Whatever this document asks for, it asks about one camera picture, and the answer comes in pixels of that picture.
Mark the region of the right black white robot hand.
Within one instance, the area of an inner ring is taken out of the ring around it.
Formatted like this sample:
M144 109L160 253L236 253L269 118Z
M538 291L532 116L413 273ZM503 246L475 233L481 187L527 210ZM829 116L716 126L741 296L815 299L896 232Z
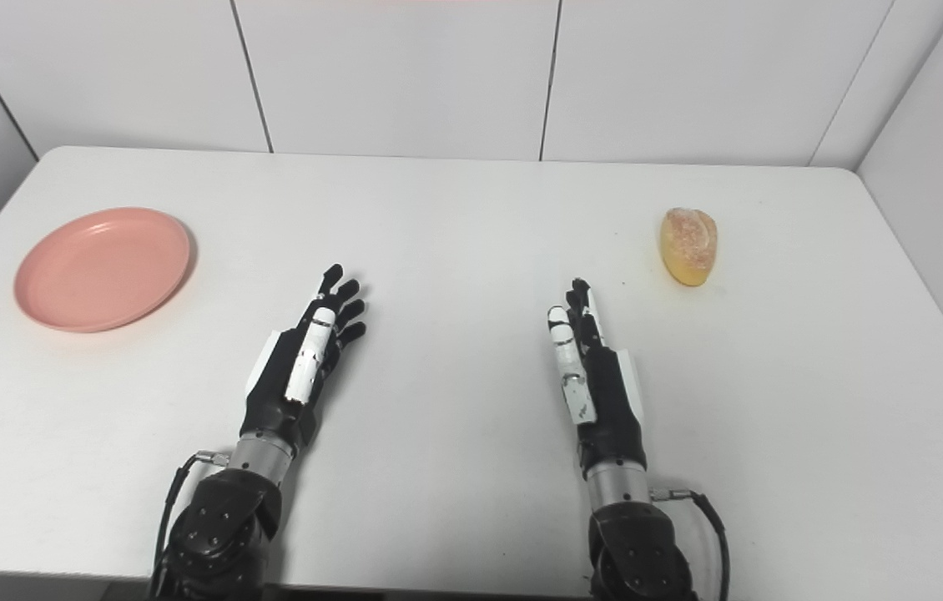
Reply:
M547 312L562 399L576 429L583 478L600 464L647 467L642 418L624 377L622 355L603 335L593 287L575 278L564 305Z

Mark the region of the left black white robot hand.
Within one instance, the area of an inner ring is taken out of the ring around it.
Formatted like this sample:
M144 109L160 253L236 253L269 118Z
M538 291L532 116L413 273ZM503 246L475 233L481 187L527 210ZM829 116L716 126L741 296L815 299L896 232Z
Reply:
M360 282L334 264L295 326L270 334L250 378L242 435L278 442L292 457L314 441L326 381L346 347L367 331L360 290Z

